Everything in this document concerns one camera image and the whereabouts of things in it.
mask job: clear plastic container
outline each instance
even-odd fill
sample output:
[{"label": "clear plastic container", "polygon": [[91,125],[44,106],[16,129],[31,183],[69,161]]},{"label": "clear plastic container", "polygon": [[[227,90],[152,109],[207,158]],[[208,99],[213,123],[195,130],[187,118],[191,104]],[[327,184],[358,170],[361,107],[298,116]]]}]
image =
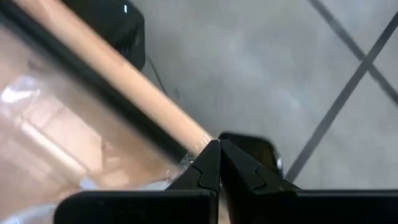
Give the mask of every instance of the clear plastic container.
[{"label": "clear plastic container", "polygon": [[0,49],[2,222],[51,223],[59,201],[80,190],[160,190],[179,175],[154,144],[2,25]]}]

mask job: wooden dowel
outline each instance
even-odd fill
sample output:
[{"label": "wooden dowel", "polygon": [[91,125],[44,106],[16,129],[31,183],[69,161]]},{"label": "wooden dowel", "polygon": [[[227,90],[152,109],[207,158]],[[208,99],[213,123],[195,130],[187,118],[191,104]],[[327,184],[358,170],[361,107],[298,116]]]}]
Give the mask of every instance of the wooden dowel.
[{"label": "wooden dowel", "polygon": [[62,2],[13,1],[190,152],[213,139]]}]

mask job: gray floor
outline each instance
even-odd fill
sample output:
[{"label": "gray floor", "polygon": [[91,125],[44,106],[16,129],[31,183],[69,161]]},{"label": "gray floor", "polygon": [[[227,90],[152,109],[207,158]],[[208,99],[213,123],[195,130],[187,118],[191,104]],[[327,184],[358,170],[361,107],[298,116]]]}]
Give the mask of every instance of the gray floor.
[{"label": "gray floor", "polygon": [[[360,65],[372,67],[363,54],[398,1],[133,2],[167,94],[211,134],[267,137],[286,171],[310,152],[288,173],[299,187],[398,188],[398,31],[347,102],[333,104]],[[144,73],[157,83],[148,64]]]}]

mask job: dark floor stripe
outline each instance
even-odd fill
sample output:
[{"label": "dark floor stripe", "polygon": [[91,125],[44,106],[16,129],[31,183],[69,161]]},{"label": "dark floor stripe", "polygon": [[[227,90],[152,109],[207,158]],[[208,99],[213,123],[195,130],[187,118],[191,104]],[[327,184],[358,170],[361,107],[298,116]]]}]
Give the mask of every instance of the dark floor stripe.
[{"label": "dark floor stripe", "polygon": [[[319,4],[318,1],[309,0],[312,5]],[[380,35],[376,43],[373,45],[369,54],[363,58],[363,61],[355,71],[354,75],[350,78],[343,91],[339,94],[326,116],[322,119],[315,132],[312,134],[310,140],[306,143],[301,153],[298,155],[294,161],[292,167],[286,174],[286,179],[293,182],[300,171],[303,169],[305,163],[308,161],[312,155],[315,148],[318,146],[321,139],[324,137],[325,133],[328,131],[330,125],[335,120],[337,114],[342,109],[343,105],[346,103],[349,96],[352,94],[359,81],[364,77],[366,71],[372,66],[374,59],[380,53],[382,48],[385,46],[386,42],[395,31],[398,26],[398,12],[394,15],[390,23],[384,29],[383,33]]]},{"label": "dark floor stripe", "polygon": [[[336,35],[344,42],[344,44],[354,53],[358,60],[365,58],[364,52],[358,47],[353,38],[343,28],[343,26],[333,17],[328,8],[319,0],[308,0],[322,18],[329,24]],[[379,86],[384,90],[387,96],[398,106],[398,93],[381,74],[381,72],[372,64],[368,70],[371,77],[378,82]]]}]

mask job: transparent plastic bag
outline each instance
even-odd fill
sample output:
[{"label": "transparent plastic bag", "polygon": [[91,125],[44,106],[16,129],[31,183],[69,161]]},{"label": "transparent plastic bag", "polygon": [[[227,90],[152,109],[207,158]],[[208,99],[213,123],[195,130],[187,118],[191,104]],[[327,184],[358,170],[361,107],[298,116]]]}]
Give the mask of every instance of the transparent plastic bag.
[{"label": "transparent plastic bag", "polygon": [[161,190],[178,176],[38,46],[0,26],[0,48],[0,223],[51,223],[55,206],[81,190]]}]

